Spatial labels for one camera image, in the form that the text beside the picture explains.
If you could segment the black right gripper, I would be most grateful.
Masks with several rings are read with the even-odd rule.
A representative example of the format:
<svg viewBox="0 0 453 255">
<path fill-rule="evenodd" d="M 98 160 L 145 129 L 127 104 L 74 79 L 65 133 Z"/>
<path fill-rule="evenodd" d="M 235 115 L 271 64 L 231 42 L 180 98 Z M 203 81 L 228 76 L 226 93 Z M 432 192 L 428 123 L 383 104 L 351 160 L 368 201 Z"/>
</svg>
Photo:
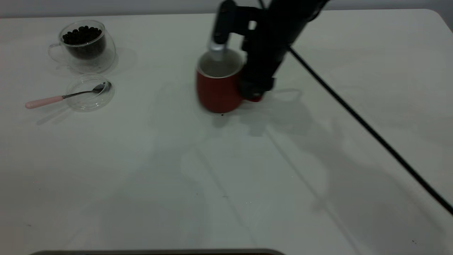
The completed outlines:
<svg viewBox="0 0 453 255">
<path fill-rule="evenodd" d="M 259 89 L 273 87 L 287 47 L 318 14 L 318 8 L 236 8 L 233 0 L 224 0 L 216 13 L 209 55 L 223 60 L 234 23 L 234 32 L 244 36 L 242 50 L 247 54 L 237 87 L 243 100 L 261 101 L 272 90 Z"/>
</svg>

